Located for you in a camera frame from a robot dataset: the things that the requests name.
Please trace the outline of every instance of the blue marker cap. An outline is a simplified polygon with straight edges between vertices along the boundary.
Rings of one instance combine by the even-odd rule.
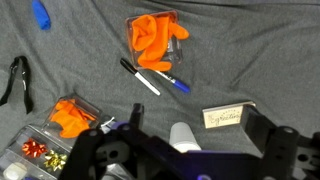
[[[39,0],[32,1],[32,9],[34,17],[36,18],[40,29],[48,30],[51,27],[50,17],[46,11],[46,8]]]
[[[190,88],[187,85],[183,84],[182,82],[180,82],[178,80],[176,80],[176,82],[174,82],[173,85],[174,85],[174,87],[180,89],[184,93],[189,93],[190,92]]]

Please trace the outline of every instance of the orange glove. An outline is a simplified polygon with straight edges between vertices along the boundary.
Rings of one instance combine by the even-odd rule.
[[[189,37],[188,31],[174,23],[171,16],[155,18],[143,15],[132,22],[132,28],[133,48],[136,51],[144,49],[138,58],[138,63],[144,68],[158,71],[171,69],[170,62],[160,61],[168,48],[168,41],[172,35],[178,39]]]
[[[77,108],[73,104],[75,103],[74,99],[70,101],[59,101],[55,106],[57,112],[51,117],[52,122],[61,125],[63,130],[60,132],[60,136],[63,138],[79,136],[82,131],[90,128],[87,120],[95,120],[94,117]]]

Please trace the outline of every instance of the clear plastic container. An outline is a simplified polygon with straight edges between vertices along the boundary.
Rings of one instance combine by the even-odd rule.
[[[165,12],[160,12],[160,13],[154,13],[154,14],[150,14],[154,17],[161,17],[161,16],[171,16],[175,23],[179,23],[178,20],[178,13],[177,11],[165,11]],[[133,30],[132,30],[132,22],[137,19],[139,16],[136,17],[131,17],[126,19],[125,23],[126,23],[126,31],[127,31],[127,38],[128,38],[128,46],[129,46],[129,50],[131,52],[131,60],[132,60],[132,64],[136,69],[144,69],[143,67],[141,67],[138,63],[138,58],[139,56],[142,54],[143,51],[136,51],[133,49],[132,47],[132,36],[133,36]],[[171,39],[169,39],[168,41],[168,48],[167,48],[167,52],[164,54],[164,56],[162,57],[161,61],[169,61],[172,63],[172,66],[180,64],[182,62],[182,50],[181,50],[181,45],[180,45],[180,41],[175,38],[174,36],[172,36]]]
[[[39,129],[30,125],[26,126],[11,140],[9,146],[0,157],[0,171],[3,179],[6,179],[4,178],[4,171],[13,163],[18,163],[23,166],[21,168],[27,172],[25,177],[45,180],[55,180],[58,178],[61,170],[51,171],[44,164],[46,162],[46,153],[41,154],[40,157],[32,158],[26,156],[22,151],[23,144],[27,142],[29,138],[32,138],[39,144],[45,144],[48,151],[53,150],[59,154],[69,155],[66,149],[53,142],[50,137],[43,134]]]
[[[90,128],[96,128],[100,123],[100,118],[102,116],[102,111],[100,111],[98,108],[94,107],[89,102],[82,99],[80,96],[76,94],[72,94],[63,98],[60,98],[59,101],[67,100],[69,103],[73,104],[76,108],[84,111],[85,113],[89,114],[90,116],[94,117],[94,121],[88,120],[88,124]],[[62,131],[62,127],[60,124],[56,122],[52,122],[51,118],[52,116],[57,113],[58,111],[55,109],[55,106],[52,108],[52,111],[42,126],[42,131],[52,137],[53,141],[57,142],[67,150],[71,151],[75,141],[77,138],[62,138],[60,136],[60,132]]]

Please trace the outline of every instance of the gray fabric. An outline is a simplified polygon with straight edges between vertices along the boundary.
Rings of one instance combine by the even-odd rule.
[[[247,100],[276,124],[311,136],[320,126],[317,1],[222,2],[43,0],[52,28],[41,31],[31,0],[0,1],[1,95],[13,58],[26,55],[35,102],[25,115],[18,75],[8,104],[0,107],[0,149],[24,125],[43,123],[55,101],[72,92],[120,120],[128,119],[134,103],[143,103],[145,132],[168,140],[170,127],[183,121],[203,149],[258,154],[238,126],[204,128],[203,108]],[[142,71],[161,91],[158,97],[120,66],[121,57],[130,57],[124,21],[171,9],[191,36],[182,42],[183,63],[170,73],[192,92],[185,95]]]

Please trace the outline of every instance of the orange rubber glove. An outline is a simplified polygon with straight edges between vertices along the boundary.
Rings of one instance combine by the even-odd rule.
[[[75,103],[74,99],[70,101],[59,101],[55,106],[57,112],[51,117],[52,122],[61,125],[63,130],[60,132],[60,136],[63,138],[79,136],[82,131],[90,128],[87,120],[95,120],[94,117],[77,108],[73,104]]]
[[[133,48],[136,51],[144,49],[144,52],[138,58],[138,63],[142,67],[152,70],[170,70],[172,67],[170,62],[161,62],[161,58],[168,48],[168,41],[172,35],[178,39],[186,39],[189,37],[188,31],[174,23],[170,16],[155,18],[150,15],[143,15],[134,20],[132,24]]]

